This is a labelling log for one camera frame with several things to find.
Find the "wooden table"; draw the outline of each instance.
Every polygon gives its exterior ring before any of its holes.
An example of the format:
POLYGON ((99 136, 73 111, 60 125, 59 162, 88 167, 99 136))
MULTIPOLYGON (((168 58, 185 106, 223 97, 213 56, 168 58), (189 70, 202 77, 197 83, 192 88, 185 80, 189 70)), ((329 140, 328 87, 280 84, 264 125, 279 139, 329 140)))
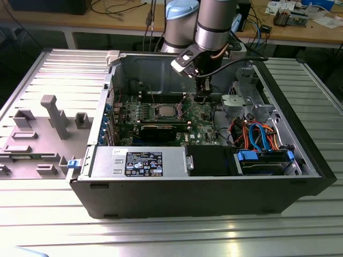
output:
MULTIPOLYGON (((125 0, 106 0, 107 6, 112 4, 125 3, 125 0)), ((268 40, 271 44, 282 44, 289 46, 306 47, 327 47, 338 48, 343 41, 343 27, 334 29, 326 28, 313 21, 309 21, 306 27, 277 27, 273 25, 272 15, 264 15, 268 0, 253 0, 254 9, 263 24, 273 27, 268 40)), ((114 7, 113 11, 119 11, 141 4, 140 0, 131 0, 124 6, 114 7)), ((143 35, 145 30, 145 19, 150 9, 150 4, 123 12, 123 21, 109 17, 105 14, 98 14, 88 10, 85 15, 71 15, 59 13, 42 12, 14 12, 8 6, 14 17, 27 29, 42 29, 50 31, 61 31, 64 33, 68 47, 77 48, 73 33, 103 33, 103 34, 123 34, 123 35, 143 35)), ((100 12, 104 12, 103 4, 100 2, 94 6, 100 12)), ((163 11, 164 6, 156 5, 154 35, 160 36, 163 31, 163 11)), ((335 6, 332 11, 343 12, 343 7, 335 6)), ((1 5, 0 26, 6 28, 19 27, 8 15, 1 5)), ((244 32, 237 34, 243 41, 248 42, 255 37, 250 24, 246 25, 244 32)))
MULTIPOLYGON (((336 27, 333 29, 322 26, 309 20, 306 27, 286 26, 278 27, 273 24, 273 15, 265 13, 268 0, 253 0, 253 8, 256 11, 257 17, 261 20, 262 24, 272 27, 272 32, 268 43, 282 44, 288 46, 304 46, 304 47, 330 47, 338 48, 343 42, 343 27, 336 27)), ((342 12, 343 7, 334 6, 332 12, 342 12)), ((335 14, 329 13, 327 16, 334 17, 335 14)), ((237 33, 239 37, 251 38, 256 35, 252 26, 246 24, 243 32, 237 33)))

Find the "connector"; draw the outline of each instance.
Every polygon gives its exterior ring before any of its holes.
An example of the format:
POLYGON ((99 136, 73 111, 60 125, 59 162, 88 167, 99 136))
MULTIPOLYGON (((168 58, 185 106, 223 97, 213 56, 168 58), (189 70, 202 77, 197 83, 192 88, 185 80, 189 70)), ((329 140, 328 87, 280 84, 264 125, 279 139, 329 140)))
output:
POLYGON ((152 23, 152 11, 149 11, 148 16, 146 17, 146 20, 145 20, 145 25, 147 27, 150 27, 151 23, 152 23))

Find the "gray plastic post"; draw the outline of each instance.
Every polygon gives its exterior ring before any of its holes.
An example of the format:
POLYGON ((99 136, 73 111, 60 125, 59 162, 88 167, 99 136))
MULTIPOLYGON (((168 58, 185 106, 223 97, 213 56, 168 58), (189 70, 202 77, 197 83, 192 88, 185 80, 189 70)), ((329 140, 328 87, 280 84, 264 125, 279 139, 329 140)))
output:
POLYGON ((55 95, 44 95, 41 100, 41 105, 47 109, 51 121, 55 125, 55 129, 62 140, 67 139, 68 131, 65 128, 64 122, 56 107, 57 98, 55 95))

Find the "metal bracket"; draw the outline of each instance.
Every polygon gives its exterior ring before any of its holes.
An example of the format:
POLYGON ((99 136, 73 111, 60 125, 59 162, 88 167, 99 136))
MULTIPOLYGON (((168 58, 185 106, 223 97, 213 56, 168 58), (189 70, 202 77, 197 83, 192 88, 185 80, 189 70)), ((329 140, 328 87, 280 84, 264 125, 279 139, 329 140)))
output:
POLYGON ((188 170, 194 169, 193 156, 187 156, 186 157, 186 166, 187 166, 188 170))
POLYGON ((107 56, 106 56, 106 64, 108 67, 116 65, 116 61, 120 60, 119 59, 120 51, 117 50, 112 50, 108 51, 107 56))

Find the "motherboard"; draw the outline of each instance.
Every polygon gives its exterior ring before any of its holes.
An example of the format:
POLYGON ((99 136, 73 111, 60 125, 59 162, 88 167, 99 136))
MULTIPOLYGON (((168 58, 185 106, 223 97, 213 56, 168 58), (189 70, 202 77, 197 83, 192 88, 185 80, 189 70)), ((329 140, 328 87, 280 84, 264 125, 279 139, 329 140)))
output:
POLYGON ((119 100, 108 116, 105 145, 219 145, 210 102, 196 102, 190 93, 121 95, 119 100))

